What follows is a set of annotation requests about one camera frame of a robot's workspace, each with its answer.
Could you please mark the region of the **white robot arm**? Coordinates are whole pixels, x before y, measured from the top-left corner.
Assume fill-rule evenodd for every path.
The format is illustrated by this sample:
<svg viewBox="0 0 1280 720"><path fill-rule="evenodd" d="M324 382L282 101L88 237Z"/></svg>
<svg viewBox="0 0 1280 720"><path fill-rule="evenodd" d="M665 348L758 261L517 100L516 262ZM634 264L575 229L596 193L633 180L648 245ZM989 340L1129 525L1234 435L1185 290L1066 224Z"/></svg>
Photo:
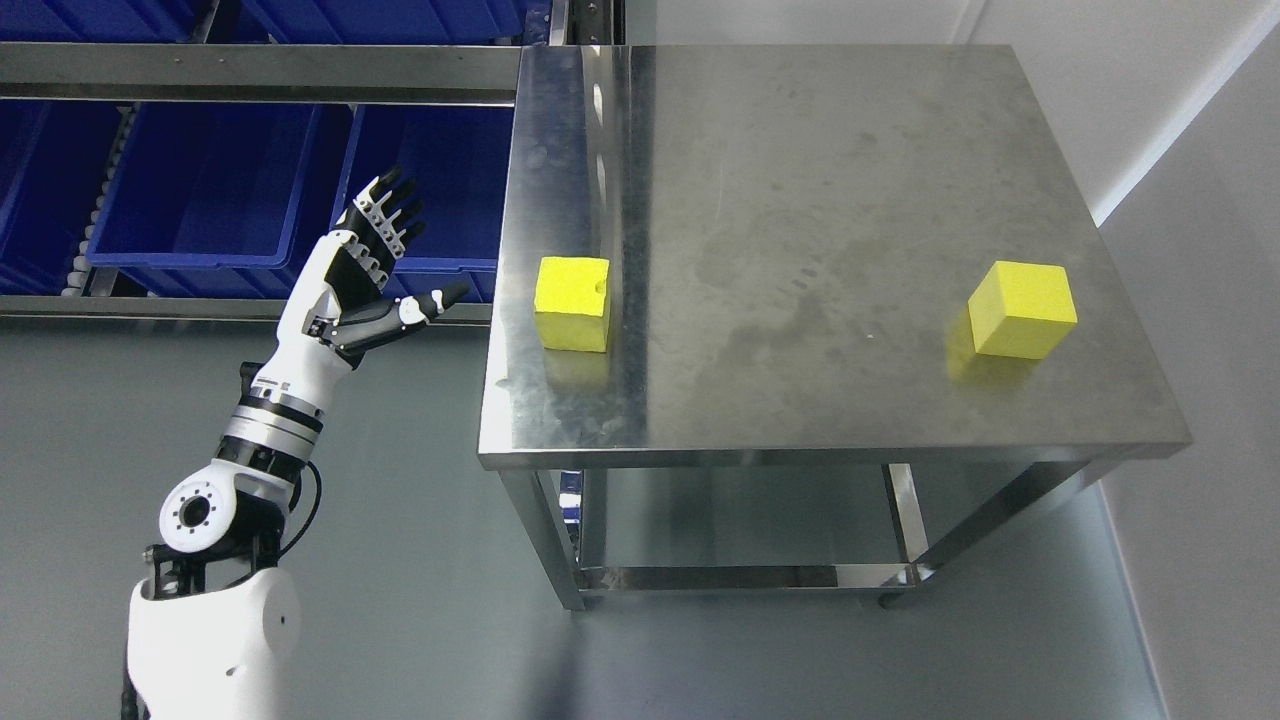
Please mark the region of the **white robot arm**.
<svg viewBox="0 0 1280 720"><path fill-rule="evenodd" d="M285 524L334 377L274 357L244 365L239 404L207 465L157 514L161 541L131 593L123 719L282 719L300 597Z"/></svg>

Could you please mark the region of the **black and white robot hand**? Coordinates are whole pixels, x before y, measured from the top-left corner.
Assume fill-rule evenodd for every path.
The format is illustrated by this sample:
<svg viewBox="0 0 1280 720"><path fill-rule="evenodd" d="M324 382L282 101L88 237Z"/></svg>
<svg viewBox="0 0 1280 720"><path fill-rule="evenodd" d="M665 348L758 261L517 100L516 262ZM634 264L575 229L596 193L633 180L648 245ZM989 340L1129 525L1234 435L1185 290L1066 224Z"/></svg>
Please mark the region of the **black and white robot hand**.
<svg viewBox="0 0 1280 720"><path fill-rule="evenodd" d="M472 292L452 281L389 297L385 287L424 231L415 183L393 167L371 179L316 241L276 323L276 348L243 397L321 413L364 355L434 322Z"/></svg>

